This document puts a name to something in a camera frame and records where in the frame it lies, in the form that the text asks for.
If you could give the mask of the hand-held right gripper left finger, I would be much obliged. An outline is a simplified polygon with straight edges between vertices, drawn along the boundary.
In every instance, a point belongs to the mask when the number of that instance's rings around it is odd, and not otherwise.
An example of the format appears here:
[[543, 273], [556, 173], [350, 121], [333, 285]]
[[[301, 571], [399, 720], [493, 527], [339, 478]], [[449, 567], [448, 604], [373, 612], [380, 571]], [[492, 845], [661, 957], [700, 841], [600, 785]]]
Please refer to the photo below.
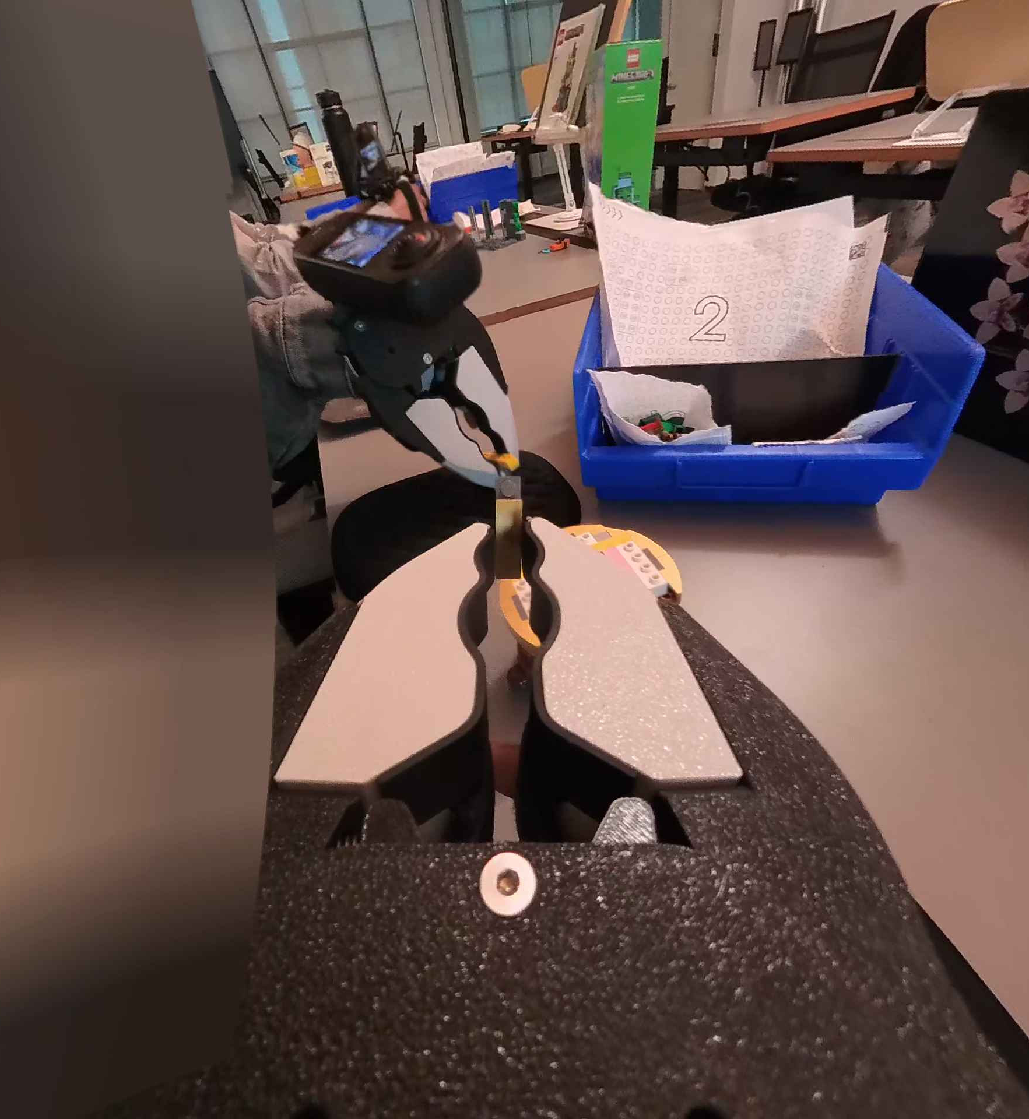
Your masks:
[[372, 793], [482, 726], [491, 528], [468, 525], [364, 598], [275, 782]]

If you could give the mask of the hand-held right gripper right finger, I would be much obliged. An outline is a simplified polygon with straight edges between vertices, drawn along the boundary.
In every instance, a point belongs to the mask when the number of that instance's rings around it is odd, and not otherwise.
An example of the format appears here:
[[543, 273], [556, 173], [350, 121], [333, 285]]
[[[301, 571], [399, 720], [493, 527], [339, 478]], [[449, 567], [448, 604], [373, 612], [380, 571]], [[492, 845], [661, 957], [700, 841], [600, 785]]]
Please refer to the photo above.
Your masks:
[[535, 705], [551, 731], [649, 784], [742, 780], [661, 599], [542, 517], [526, 524], [526, 579]]

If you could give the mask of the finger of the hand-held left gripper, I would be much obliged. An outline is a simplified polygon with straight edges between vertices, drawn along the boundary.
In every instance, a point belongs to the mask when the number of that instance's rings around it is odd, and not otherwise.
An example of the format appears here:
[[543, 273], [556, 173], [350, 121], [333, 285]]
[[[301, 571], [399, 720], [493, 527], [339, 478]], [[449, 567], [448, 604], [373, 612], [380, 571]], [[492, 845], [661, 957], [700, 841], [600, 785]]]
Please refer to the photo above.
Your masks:
[[457, 355], [454, 382], [463, 402], [459, 408], [483, 434], [491, 450], [498, 455], [520, 457], [517, 421], [501, 372], [487, 363], [487, 355], [474, 344]]
[[408, 410], [408, 421], [451, 472], [479, 487], [497, 487], [498, 468], [484, 455], [476, 439], [463, 430], [457, 411], [447, 399], [416, 399]]

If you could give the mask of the tan lego strip piece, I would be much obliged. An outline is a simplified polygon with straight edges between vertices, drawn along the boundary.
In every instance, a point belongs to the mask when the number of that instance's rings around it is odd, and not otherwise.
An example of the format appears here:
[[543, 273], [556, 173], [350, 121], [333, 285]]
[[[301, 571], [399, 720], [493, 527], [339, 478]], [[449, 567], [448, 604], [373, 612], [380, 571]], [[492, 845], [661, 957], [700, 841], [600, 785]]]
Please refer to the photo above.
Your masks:
[[494, 568], [495, 580], [522, 579], [523, 493], [514, 455], [485, 452], [495, 469]]

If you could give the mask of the lego flower pot model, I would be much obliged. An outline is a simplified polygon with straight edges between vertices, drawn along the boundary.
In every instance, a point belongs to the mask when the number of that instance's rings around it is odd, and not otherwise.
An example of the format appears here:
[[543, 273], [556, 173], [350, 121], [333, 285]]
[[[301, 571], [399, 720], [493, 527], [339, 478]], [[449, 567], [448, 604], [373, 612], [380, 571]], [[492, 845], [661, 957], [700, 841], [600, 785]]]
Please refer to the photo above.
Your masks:
[[[655, 540], [641, 533], [598, 523], [572, 525], [564, 532], [591, 551], [605, 555], [619, 568], [627, 568], [655, 598], [680, 602], [683, 582], [679, 567]], [[531, 595], [527, 579], [501, 580], [498, 584], [498, 604], [517, 643], [514, 662], [507, 670], [507, 684], [516, 692], [529, 680], [540, 648], [531, 626]]]

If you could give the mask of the torn white paper bag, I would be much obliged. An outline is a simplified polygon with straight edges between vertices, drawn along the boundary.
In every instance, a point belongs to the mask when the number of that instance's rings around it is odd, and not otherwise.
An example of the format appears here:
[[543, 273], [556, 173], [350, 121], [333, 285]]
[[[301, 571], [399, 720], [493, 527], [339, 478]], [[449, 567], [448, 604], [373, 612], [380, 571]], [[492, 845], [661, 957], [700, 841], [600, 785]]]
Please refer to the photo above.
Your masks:
[[[646, 368], [646, 370], [594, 370], [591, 372], [591, 385], [600, 405], [600, 417], [603, 427], [622, 446], [642, 448], [645, 450], [723, 450], [731, 446], [750, 446], [753, 449], [778, 449], [802, 446], [832, 446], [863, 444], [879, 438], [885, 431], [899, 425], [903, 419], [913, 411], [913, 399], [889, 404], [863, 413], [849, 422], [838, 433], [823, 440], [801, 442], [756, 443], [750, 445], [731, 444], [731, 429], [720, 427], [714, 417], [712, 401], [707, 388], [697, 383], [693, 368], [687, 369], [692, 379], [674, 379], [668, 368]], [[633, 421], [649, 413], [683, 413], [686, 422], [695, 427], [693, 434], [674, 442], [660, 442], [646, 438]]]

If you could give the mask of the blue plastic bin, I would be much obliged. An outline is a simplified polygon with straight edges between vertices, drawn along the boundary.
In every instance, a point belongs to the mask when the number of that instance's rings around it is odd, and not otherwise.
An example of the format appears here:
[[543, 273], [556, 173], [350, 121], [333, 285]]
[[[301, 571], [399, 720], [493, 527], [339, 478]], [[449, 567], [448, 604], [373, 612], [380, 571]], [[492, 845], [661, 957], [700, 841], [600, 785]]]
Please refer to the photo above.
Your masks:
[[416, 156], [416, 169], [435, 223], [451, 223], [455, 214], [483, 203], [495, 210], [501, 203], [520, 203], [517, 157], [512, 151], [489, 152], [480, 142], [436, 147]]
[[677, 450], [619, 445], [591, 378], [602, 367], [600, 297], [593, 298], [574, 366], [580, 480], [608, 501], [874, 506], [926, 482], [978, 380], [981, 344], [903, 278], [879, 267], [867, 360], [888, 363], [877, 407], [910, 410], [863, 443]]

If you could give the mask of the small dark lego model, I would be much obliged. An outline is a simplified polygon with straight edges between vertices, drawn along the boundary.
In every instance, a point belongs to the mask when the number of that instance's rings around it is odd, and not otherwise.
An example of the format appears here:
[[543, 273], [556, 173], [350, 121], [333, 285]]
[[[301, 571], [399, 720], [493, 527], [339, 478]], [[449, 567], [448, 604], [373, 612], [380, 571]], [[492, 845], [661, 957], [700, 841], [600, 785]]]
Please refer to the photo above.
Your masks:
[[466, 214], [470, 236], [476, 250], [497, 251], [526, 239], [518, 200], [506, 199], [495, 206], [483, 200], [479, 206], [470, 206]]

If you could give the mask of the tall white lego box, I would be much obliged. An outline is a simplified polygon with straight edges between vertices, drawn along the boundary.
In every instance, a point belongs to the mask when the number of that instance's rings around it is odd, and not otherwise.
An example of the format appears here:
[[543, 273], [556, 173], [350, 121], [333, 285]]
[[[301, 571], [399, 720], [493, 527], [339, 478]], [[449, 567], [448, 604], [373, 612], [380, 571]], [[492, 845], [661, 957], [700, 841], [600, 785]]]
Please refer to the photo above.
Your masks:
[[534, 133], [539, 143], [556, 142], [577, 126], [582, 92], [591, 57], [600, 45], [606, 4], [563, 2], [553, 34], [545, 86], [535, 112]]

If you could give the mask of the green lego box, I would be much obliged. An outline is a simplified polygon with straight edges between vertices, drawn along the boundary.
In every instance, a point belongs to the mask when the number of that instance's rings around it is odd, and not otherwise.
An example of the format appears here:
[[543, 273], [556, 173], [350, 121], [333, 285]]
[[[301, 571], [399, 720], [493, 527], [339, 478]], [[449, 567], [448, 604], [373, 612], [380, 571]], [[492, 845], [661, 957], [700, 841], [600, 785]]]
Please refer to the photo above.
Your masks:
[[661, 39], [603, 48], [597, 79], [600, 191], [612, 200], [649, 208], [655, 133], [662, 100]]

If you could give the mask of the black mesh chair seat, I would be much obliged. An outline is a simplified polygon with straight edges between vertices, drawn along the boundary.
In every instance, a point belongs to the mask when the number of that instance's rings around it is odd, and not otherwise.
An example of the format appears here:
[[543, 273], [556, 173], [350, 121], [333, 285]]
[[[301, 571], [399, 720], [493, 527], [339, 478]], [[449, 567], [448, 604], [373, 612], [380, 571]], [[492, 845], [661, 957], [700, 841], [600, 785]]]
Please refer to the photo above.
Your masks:
[[[577, 492], [546, 459], [526, 453], [519, 470], [523, 513], [560, 527], [582, 519]], [[495, 492], [437, 468], [356, 498], [336, 517], [336, 585], [351, 602], [424, 552], [475, 523], [494, 525]]]

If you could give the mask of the black water bottle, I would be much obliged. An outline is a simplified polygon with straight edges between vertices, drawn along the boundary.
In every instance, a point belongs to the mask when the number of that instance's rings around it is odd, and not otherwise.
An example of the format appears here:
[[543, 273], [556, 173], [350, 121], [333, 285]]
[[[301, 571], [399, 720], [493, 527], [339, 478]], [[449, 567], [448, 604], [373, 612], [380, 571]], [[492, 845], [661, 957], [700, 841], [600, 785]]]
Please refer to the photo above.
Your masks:
[[360, 197], [362, 162], [350, 114], [347, 113], [342, 98], [336, 90], [318, 91], [317, 105], [321, 111], [327, 145], [331, 150], [344, 195]]

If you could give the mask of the white tilted stand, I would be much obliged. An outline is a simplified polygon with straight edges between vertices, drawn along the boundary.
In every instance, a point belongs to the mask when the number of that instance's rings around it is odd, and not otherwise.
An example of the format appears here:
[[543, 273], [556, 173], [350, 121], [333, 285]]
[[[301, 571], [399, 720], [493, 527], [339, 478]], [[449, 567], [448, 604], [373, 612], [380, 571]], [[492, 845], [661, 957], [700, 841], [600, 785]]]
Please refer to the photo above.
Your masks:
[[557, 164], [563, 191], [563, 217], [579, 225], [585, 216], [585, 173], [582, 160], [582, 129], [576, 124], [538, 124], [532, 131], [534, 143], [548, 147]]

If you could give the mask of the black bin divider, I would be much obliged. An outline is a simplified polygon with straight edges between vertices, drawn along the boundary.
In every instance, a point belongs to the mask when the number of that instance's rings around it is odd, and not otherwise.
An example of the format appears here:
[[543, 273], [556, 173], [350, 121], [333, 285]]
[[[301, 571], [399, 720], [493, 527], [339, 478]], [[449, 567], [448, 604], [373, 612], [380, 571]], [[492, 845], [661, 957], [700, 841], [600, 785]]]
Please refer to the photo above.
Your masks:
[[698, 367], [731, 444], [823, 440], [874, 410], [897, 354], [731, 363]]

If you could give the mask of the brown-edged office table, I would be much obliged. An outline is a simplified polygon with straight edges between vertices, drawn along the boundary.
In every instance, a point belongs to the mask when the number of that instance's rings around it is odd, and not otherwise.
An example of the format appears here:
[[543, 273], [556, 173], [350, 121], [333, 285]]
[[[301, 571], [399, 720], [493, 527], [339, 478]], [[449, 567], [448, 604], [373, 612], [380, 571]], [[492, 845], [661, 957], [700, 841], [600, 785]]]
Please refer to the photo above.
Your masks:
[[759, 210], [759, 203], [785, 192], [774, 186], [757, 167], [765, 164], [776, 140], [787, 133], [816, 139], [855, 124], [885, 119], [889, 113], [914, 107], [918, 86], [863, 92], [753, 109], [739, 117], [710, 115], [698, 124], [657, 126], [654, 164], [663, 170], [661, 211], [679, 216], [680, 172], [682, 169], [710, 171], [723, 169], [733, 175], [717, 188], [716, 205], [739, 216]]
[[941, 203], [980, 102], [884, 119], [823, 138], [774, 147], [767, 160], [803, 203], [850, 197]]

